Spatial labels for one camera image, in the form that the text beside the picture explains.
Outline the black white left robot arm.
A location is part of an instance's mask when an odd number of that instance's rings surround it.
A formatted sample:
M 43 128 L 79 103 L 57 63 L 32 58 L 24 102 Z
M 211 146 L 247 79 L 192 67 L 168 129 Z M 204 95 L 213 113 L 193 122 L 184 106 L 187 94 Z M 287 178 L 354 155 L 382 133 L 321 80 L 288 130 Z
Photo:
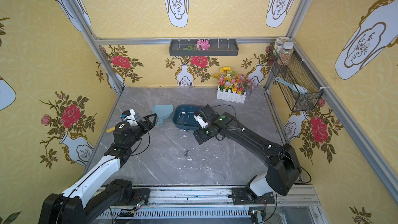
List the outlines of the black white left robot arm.
M 127 121 L 116 124 L 114 142 L 86 175 L 61 194 L 51 194 L 43 202 L 40 224 L 90 224 L 116 203 L 131 203 L 137 198 L 132 183 L 124 179 L 113 180 L 104 191 L 97 190 L 128 159 L 134 156 L 133 145 L 156 125 L 157 115 L 151 114 L 130 125 Z

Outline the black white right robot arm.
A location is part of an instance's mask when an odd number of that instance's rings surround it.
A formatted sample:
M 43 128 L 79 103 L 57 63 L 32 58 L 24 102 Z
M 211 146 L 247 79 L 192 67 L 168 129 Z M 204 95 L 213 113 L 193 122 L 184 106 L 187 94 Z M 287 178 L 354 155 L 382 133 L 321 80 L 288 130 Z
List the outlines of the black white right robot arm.
M 232 140 L 254 154 L 267 167 L 267 172 L 256 176 L 248 185 L 251 193 L 262 197 L 270 192 L 287 196 L 302 173 L 295 149 L 290 144 L 271 142 L 244 126 L 229 113 L 218 114 L 209 105 L 194 114 L 200 128 L 193 135 L 199 144 L 212 138 Z

